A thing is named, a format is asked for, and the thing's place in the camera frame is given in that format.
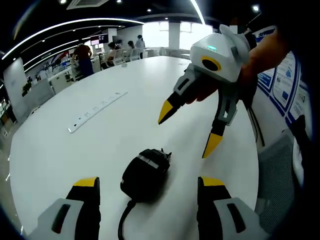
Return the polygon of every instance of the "chair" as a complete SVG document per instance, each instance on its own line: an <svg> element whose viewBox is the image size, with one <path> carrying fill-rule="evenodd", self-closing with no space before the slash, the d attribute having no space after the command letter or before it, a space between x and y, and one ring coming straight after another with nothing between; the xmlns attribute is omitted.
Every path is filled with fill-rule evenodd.
<svg viewBox="0 0 320 240"><path fill-rule="evenodd" d="M159 56L165 56L165 55L166 55L166 49L164 47L160 47Z"/></svg>
<svg viewBox="0 0 320 240"><path fill-rule="evenodd" d="M272 233L299 196L293 170L294 136L284 130L278 140L258 154L259 187L255 212L260 226Z"/></svg>
<svg viewBox="0 0 320 240"><path fill-rule="evenodd" d="M134 61L134 60L139 60L141 59L140 58L140 53L142 52L141 48L134 48L132 49L131 51L131 54L130 54L130 62Z"/></svg>
<svg viewBox="0 0 320 240"><path fill-rule="evenodd" d="M117 65L120 65L120 64L123 64L125 63L126 61L124 60L124 57L123 57L123 54L124 54L124 49L118 49L118 50L115 50L115 53L114 53L114 58L111 62L113 62L113 65L114 66L117 66ZM108 61L105 62L106 65L110 68L110 67L113 67L111 65L108 64Z"/></svg>

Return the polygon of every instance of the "white table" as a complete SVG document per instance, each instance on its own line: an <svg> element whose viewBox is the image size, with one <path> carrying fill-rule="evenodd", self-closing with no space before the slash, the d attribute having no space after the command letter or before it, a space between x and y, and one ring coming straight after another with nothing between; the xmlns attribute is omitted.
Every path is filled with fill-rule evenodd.
<svg viewBox="0 0 320 240"><path fill-rule="evenodd" d="M100 177L99 238L117 239L129 198L120 190L129 162L147 148L172 152L165 192L153 205L137 204L124 222L130 240L198 238L198 176L221 179L231 196L254 209L258 194L255 137L242 101L224 139L201 159L218 94L185 105L158 125L161 107L189 60L158 56L100 71L47 101L18 129L10 155L11 188L21 223L29 234L38 216L65 198L82 178ZM115 92L128 94L76 132L67 128L89 108Z"/></svg>

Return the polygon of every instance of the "floor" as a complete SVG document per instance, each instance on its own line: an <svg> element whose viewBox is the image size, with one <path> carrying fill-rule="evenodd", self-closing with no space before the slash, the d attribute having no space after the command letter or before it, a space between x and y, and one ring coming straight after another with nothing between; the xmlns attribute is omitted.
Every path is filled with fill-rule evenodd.
<svg viewBox="0 0 320 240"><path fill-rule="evenodd" d="M4 212L6 213L8 219L12 222L15 229L24 234L21 222L17 216L17 211L15 208L11 185L10 185L10 148L13 135L18 130L20 125L18 123L14 124L12 122L7 122L1 127L1 137L0 137L0 203ZM7 130L7 136L4 137L2 134L4 128Z"/></svg>

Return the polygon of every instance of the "desk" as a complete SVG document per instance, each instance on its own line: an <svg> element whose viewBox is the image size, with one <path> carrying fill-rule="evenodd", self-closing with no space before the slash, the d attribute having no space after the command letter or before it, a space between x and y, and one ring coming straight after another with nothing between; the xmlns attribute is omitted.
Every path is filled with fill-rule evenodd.
<svg viewBox="0 0 320 240"><path fill-rule="evenodd" d="M190 59L190 54L183 53L183 54L181 54L181 57L182 57L183 59Z"/></svg>
<svg viewBox="0 0 320 240"><path fill-rule="evenodd" d="M158 125L160 110L189 60L157 56L114 66L87 77L47 101L12 139L10 183L19 219L29 234L38 216L65 198L82 178L100 177L99 237L117 239L129 198L120 190L130 161L147 148L172 152L162 197L137 204L123 226L128 240L197 239L198 176L221 179L251 209L258 194L258 155L242 101L224 139L201 159L218 93L183 106ZM75 119L117 91L128 93L69 133Z"/></svg>
<svg viewBox="0 0 320 240"><path fill-rule="evenodd" d="M70 74L70 72L71 72L71 66L68 66L65 70L62 70L62 71L60 71L60 72L52 75L51 77L48 78L48 81L51 82L51 81L52 81L53 79L55 79L56 77L63 76L63 75L65 75L65 73L67 73L67 72L69 72L69 74Z"/></svg>

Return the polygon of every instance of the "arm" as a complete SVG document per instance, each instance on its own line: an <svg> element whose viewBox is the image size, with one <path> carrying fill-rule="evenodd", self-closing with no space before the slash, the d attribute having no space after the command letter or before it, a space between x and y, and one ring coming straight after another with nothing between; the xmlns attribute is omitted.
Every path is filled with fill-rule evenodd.
<svg viewBox="0 0 320 240"><path fill-rule="evenodd" d="M275 68L289 51L288 42L276 29L272 34L265 36L258 46L250 51L249 63L242 67L242 71L257 75Z"/></svg>
<svg viewBox="0 0 320 240"><path fill-rule="evenodd" d="M76 55L75 53L72 54L72 58L71 58L71 62L74 62L75 61L75 58L76 58Z"/></svg>

